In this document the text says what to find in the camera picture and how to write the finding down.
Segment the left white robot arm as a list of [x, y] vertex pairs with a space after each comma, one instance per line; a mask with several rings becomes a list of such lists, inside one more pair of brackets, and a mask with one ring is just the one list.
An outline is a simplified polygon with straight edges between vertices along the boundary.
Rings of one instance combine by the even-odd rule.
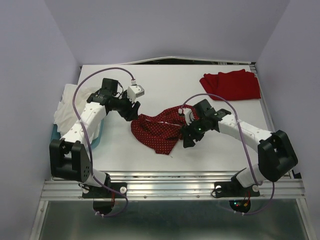
[[49, 145], [51, 175], [93, 186], [100, 197], [111, 193], [111, 179], [109, 174], [94, 169], [91, 141], [111, 111], [118, 112], [127, 122], [136, 120], [141, 105], [137, 98], [145, 93], [141, 85], [132, 84], [119, 94], [119, 85], [115, 79], [104, 78], [101, 88], [88, 97], [82, 113], [76, 114], [70, 130]]

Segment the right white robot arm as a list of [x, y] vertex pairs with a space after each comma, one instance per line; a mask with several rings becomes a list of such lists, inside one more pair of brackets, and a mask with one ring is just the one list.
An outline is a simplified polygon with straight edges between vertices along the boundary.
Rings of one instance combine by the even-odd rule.
[[277, 182], [298, 164], [291, 141], [282, 130], [271, 132], [255, 127], [240, 120], [235, 112], [215, 110], [206, 99], [192, 108], [180, 107], [178, 114], [186, 122], [181, 128], [184, 148], [194, 147], [206, 132], [216, 131], [241, 141], [244, 150], [251, 148], [257, 153], [257, 164], [249, 163], [228, 183], [235, 195], [242, 195], [248, 187], [265, 180]]

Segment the red polka dot skirt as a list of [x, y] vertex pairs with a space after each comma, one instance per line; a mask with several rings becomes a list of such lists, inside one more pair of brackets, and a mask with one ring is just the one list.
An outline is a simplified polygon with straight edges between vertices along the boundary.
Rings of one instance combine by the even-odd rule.
[[156, 116], [140, 114], [130, 124], [133, 136], [156, 154], [169, 155], [182, 140], [181, 128], [185, 118], [179, 115], [179, 106], [167, 108]]

